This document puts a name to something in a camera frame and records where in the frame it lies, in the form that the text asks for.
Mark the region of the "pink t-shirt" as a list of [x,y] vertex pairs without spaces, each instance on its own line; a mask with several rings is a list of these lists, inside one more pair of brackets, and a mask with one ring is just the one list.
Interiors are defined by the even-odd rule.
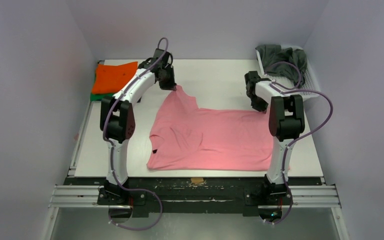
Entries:
[[150,130],[150,170],[267,171],[273,137],[268,115],[201,108],[177,86],[163,101]]

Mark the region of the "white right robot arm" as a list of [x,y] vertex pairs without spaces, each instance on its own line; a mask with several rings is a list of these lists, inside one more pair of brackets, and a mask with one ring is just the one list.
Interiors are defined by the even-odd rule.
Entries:
[[244,75],[246,95],[251,107],[268,115],[268,129],[273,136],[271,162],[260,196],[268,204],[288,193],[288,168],[294,140],[305,130],[303,98],[300,94],[282,93],[268,78],[257,71]]

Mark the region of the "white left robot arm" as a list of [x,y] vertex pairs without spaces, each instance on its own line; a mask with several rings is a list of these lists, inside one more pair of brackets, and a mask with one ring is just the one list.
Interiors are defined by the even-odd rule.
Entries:
[[127,149],[136,129],[135,105],[154,84],[160,89],[175,91],[173,56],[157,48],[152,57],[138,65],[132,79],[113,96],[104,97],[100,104],[100,129],[108,145],[108,174],[104,188],[118,205],[126,203],[129,191],[124,186],[127,173]]

